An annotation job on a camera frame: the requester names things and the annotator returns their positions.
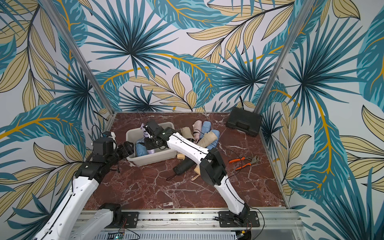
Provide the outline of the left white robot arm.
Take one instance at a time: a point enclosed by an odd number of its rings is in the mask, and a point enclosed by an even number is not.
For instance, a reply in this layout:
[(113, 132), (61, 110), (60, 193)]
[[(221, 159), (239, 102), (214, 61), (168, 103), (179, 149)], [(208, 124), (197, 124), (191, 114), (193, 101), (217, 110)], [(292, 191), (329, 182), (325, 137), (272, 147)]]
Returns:
[(124, 224), (119, 204), (104, 204), (84, 225), (73, 227), (88, 199), (98, 188), (111, 168), (134, 153), (134, 144), (117, 145), (114, 135), (101, 137), (93, 142), (93, 151), (88, 162), (82, 163), (71, 180), (71, 186), (58, 208), (35, 240), (92, 240), (105, 227), (120, 227)]

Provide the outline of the black umbrella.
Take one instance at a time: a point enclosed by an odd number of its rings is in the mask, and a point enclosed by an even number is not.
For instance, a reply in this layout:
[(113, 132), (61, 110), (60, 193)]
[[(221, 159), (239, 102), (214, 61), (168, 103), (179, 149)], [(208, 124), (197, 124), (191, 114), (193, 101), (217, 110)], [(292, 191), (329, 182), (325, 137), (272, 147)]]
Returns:
[(172, 180), (174, 177), (176, 176), (181, 176), (182, 174), (184, 174), (186, 171), (188, 171), (190, 168), (192, 167), (195, 167), (197, 164), (191, 160), (190, 158), (188, 157), (185, 157), (184, 160), (182, 160), (177, 166), (175, 166), (173, 168), (173, 175), (171, 175), (170, 177), (168, 177), (166, 179), (167, 182), (169, 182), (170, 180)]

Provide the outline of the lavender umbrella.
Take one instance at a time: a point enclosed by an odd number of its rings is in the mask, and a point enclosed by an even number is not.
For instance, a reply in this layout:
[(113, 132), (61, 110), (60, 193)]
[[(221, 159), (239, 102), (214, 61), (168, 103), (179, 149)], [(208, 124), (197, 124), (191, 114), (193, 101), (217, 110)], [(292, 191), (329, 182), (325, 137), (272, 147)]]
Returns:
[(156, 152), (156, 150), (153, 148), (154, 147), (153, 141), (150, 138), (150, 134), (147, 132), (144, 123), (141, 124), (141, 130), (143, 131), (145, 146), (148, 150), (148, 154), (154, 154)]

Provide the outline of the beige plastic storage box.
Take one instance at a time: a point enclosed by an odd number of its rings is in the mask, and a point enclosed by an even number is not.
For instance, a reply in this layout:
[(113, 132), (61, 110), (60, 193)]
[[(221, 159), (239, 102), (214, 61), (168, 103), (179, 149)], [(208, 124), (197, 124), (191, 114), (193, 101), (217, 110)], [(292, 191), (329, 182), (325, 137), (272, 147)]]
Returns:
[(131, 129), (126, 132), (126, 141), (134, 144), (134, 153), (127, 160), (138, 167), (173, 159), (177, 151), (166, 147), (157, 148), (156, 142), (145, 138), (142, 128)]

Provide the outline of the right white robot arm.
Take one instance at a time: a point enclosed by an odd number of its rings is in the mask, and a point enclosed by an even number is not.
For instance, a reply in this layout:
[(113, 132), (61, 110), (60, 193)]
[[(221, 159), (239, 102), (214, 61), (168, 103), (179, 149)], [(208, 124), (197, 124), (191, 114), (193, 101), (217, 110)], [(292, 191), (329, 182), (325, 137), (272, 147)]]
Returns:
[(234, 219), (244, 223), (249, 215), (250, 207), (238, 195), (226, 171), (226, 165), (219, 150), (200, 147), (184, 138), (172, 128), (163, 128), (154, 120), (147, 122), (144, 129), (156, 148), (167, 147), (191, 159), (200, 168), (202, 179), (214, 186), (226, 202)]

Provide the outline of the light blue umbrella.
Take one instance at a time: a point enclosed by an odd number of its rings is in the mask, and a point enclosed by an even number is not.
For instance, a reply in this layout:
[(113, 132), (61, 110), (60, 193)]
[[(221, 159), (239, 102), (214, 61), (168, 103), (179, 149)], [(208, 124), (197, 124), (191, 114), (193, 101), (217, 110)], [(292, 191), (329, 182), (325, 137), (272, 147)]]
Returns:
[(148, 150), (145, 146), (144, 139), (140, 139), (136, 141), (135, 149), (136, 149), (136, 153), (135, 153), (136, 157), (142, 157), (142, 156), (148, 155)]

